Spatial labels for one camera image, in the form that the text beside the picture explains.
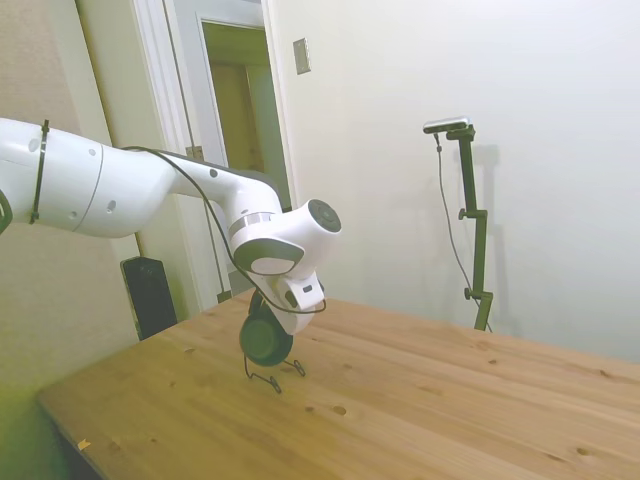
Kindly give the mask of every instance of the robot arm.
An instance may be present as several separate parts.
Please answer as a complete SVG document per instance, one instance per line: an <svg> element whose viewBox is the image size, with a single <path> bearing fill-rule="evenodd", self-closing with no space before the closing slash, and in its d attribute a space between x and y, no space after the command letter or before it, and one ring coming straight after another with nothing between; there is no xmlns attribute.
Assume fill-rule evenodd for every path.
<svg viewBox="0 0 640 480"><path fill-rule="evenodd" d="M11 220L33 223L39 170L37 221L96 237L139 231L168 194L201 196L152 153L120 150L55 129L44 142L44 130L0 119L0 233ZM165 155L222 207L234 263L276 304L270 307L285 332L299 332L324 299L315 268L341 230L335 211L311 200L282 213L276 192L266 183Z"/></svg>

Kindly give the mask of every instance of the doorway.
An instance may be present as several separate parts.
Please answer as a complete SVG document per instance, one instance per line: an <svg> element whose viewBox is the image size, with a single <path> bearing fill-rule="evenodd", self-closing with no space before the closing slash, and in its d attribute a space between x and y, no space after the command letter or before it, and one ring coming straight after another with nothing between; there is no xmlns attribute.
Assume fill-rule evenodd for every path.
<svg viewBox="0 0 640 480"><path fill-rule="evenodd" d="M203 22L202 30L227 164L268 175L288 211L291 196L265 31L211 22ZM251 285L227 260L237 295Z"/></svg>

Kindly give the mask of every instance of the green metal stand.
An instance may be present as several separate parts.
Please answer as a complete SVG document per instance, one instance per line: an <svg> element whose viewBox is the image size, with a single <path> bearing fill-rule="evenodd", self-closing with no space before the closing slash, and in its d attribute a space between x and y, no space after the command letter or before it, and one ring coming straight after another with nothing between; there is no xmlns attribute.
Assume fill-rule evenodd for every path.
<svg viewBox="0 0 640 480"><path fill-rule="evenodd" d="M484 264L487 251L487 217L486 210L478 210L476 203L476 184L473 175L473 157L471 142L476 131L473 125L447 133L447 140L457 140L460 146L460 160L462 162L462 183L464 186L464 200L466 208L460 210L458 218L472 218L476 221L475 249L473 254L473 285L472 289L464 289L467 300L473 298L480 302L476 315L476 330L486 330L493 301L493 293L484 291Z"/></svg>

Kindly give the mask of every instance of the wooden table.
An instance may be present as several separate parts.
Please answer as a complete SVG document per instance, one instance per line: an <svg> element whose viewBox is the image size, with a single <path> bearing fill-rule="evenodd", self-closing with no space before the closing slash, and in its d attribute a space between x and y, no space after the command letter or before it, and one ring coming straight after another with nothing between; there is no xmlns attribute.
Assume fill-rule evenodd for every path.
<svg viewBox="0 0 640 480"><path fill-rule="evenodd" d="M107 479L640 479L640 366L329 301L278 395L248 296L45 390Z"/></svg>

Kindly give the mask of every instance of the headphones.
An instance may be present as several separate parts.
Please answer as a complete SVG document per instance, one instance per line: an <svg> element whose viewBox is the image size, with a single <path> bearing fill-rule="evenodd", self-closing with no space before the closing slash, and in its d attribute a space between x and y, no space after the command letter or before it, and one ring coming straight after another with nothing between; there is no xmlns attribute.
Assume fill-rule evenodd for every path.
<svg viewBox="0 0 640 480"><path fill-rule="evenodd" d="M293 335L284 331L258 290L249 303L249 316L240 329L240 348L253 363L273 367L291 352Z"/></svg>

